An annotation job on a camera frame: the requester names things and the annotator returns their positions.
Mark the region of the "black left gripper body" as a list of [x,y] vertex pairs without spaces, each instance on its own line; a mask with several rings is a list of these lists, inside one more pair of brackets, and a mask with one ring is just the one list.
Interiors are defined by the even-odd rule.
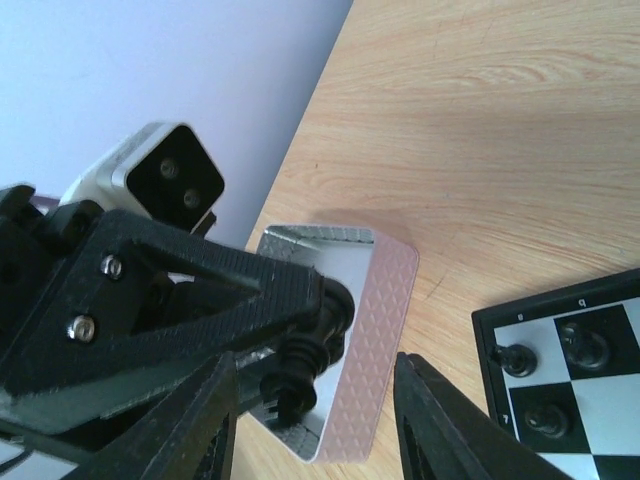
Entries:
[[148,406],[150,221],[92,201],[53,215],[1,192],[1,431],[99,450]]

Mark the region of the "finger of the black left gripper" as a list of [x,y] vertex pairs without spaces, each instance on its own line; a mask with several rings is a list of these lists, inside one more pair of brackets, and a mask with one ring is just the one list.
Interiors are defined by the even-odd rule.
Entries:
[[206,358],[257,349],[319,311],[324,278],[314,269],[149,221],[150,296],[142,311],[150,338],[148,402]]

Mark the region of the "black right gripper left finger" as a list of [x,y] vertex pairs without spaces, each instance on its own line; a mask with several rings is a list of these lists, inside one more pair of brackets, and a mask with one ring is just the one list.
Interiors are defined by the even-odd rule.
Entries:
[[208,359],[133,427],[74,470],[76,479],[228,479],[238,385],[234,355]]

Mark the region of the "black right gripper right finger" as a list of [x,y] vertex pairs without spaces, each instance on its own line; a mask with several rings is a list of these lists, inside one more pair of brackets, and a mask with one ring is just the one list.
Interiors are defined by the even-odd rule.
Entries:
[[418,354],[397,354],[393,402],[406,479],[567,479]]

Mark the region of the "black chess pawn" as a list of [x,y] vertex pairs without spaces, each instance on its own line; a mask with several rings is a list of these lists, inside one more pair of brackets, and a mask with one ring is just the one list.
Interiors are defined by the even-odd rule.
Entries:
[[555,404],[539,404],[527,409],[524,422],[532,431],[552,439],[565,436],[570,429],[568,415]]

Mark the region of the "black chess queen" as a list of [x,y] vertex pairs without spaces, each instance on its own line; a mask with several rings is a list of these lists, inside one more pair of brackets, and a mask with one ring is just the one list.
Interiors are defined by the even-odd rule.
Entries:
[[291,427],[314,408],[314,382],[342,358],[354,314],[348,289],[326,278],[319,311],[283,340],[276,351],[275,366],[260,382],[269,427]]

